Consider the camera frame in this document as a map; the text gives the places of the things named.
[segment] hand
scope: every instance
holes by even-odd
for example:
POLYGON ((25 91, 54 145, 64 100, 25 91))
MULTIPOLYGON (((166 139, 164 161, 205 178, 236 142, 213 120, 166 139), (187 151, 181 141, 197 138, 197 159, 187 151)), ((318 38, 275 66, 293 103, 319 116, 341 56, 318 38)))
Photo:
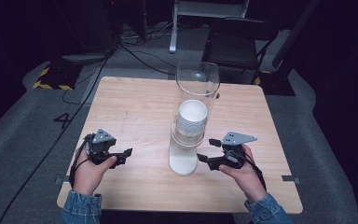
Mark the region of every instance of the hand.
MULTIPOLYGON (((87 159, 86 150, 81 149, 77 165, 87 159)), ((99 165, 95 165, 91 161, 85 161, 78 166, 75 174, 75 184, 73 191, 84 195, 92 196, 94 190, 98 188, 103 179, 103 174, 116 162, 116 156, 108 158, 99 165)))
MULTIPOLYGON (((253 159, 251 149, 246 145, 242 145, 242 147, 246 154, 248 154, 253 159)), ((258 202, 267 195, 267 192, 261 184, 260 179, 255 173, 255 170, 248 162, 246 162, 240 169, 234 169, 226 165, 220 165, 219 170, 224 174, 234 178, 235 182, 237 182, 238 186, 245 193, 249 203, 258 202)))

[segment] gray carpet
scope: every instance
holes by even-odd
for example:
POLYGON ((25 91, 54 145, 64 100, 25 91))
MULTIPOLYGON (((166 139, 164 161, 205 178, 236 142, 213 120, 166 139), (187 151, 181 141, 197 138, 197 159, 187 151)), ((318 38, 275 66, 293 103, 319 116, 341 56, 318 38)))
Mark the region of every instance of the gray carpet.
MULTIPOLYGON (((175 54, 168 52, 168 35, 139 47, 129 47, 129 50, 149 65, 173 73, 172 65, 180 61, 200 61, 207 32, 205 28, 180 32, 175 54), (157 55, 159 59, 145 53, 157 55)), ((275 69, 271 61, 288 34, 288 31, 280 33, 268 51, 262 70, 275 69)), ((58 138, 62 124, 53 120, 63 113, 69 113, 71 117, 75 114, 100 68, 97 64, 85 66, 78 81, 93 76, 64 95, 64 91, 32 88, 45 65, 40 64, 24 77, 27 92, 0 119, 0 216, 58 138)), ((238 73, 221 70, 223 81, 248 84, 249 75, 240 77, 238 73)), ((108 60, 101 76, 172 78, 144 66, 122 49, 117 49, 108 60)), ((292 218, 295 223, 358 223, 351 184, 312 116, 313 90, 296 71, 292 71, 289 79, 295 97, 266 98, 292 174, 299 180, 297 189, 304 211, 292 218)), ((66 173, 89 109, 89 106, 83 106, 79 110, 66 133, 11 205, 3 223, 60 222, 61 209, 56 204, 60 186, 54 181, 66 173)), ((238 224, 250 220, 248 214, 234 214, 234 219, 238 224)))

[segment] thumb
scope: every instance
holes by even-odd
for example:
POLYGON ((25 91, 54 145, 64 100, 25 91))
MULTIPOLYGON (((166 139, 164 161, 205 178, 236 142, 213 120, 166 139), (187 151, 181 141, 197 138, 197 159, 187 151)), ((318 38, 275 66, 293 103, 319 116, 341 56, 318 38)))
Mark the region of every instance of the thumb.
POLYGON ((233 168, 226 165, 219 165, 219 171, 234 178, 233 168))
POLYGON ((107 171, 113 164, 115 164, 117 160, 116 156, 113 157, 109 157, 106 161, 104 161, 103 163, 99 164, 98 166, 101 167, 101 169, 105 172, 107 171))

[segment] person's left hand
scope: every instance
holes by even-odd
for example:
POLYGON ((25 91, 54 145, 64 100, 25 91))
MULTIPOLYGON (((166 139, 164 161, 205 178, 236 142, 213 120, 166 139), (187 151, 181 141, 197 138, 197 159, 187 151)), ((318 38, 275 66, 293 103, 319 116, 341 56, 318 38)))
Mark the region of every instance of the person's left hand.
MULTIPOLYGON (((87 159, 85 148, 81 149, 77 165, 87 159)), ((84 195, 92 196, 94 190, 98 188, 103 179, 103 174, 116 162, 117 157, 113 156, 99 165, 92 161, 85 161, 78 166, 75 174, 75 184, 73 191, 84 195)))

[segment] black curtain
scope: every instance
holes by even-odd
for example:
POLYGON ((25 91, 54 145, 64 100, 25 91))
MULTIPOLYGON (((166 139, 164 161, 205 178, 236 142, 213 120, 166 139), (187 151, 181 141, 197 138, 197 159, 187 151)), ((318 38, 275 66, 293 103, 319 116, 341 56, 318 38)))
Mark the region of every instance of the black curtain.
POLYGON ((358 1, 321 1, 286 59, 315 90, 313 114, 358 204, 358 1))
POLYGON ((250 0, 246 17, 275 22, 280 30, 292 30, 310 0, 250 0))
POLYGON ((66 2, 56 0, 62 14, 49 0, 32 2, 39 13, 30 13, 30 2, 0 0, 0 118, 25 93, 23 77, 49 60, 45 49, 51 48, 41 40, 43 33, 48 34, 45 40, 52 41, 59 55, 81 52, 63 18, 71 22, 66 2))

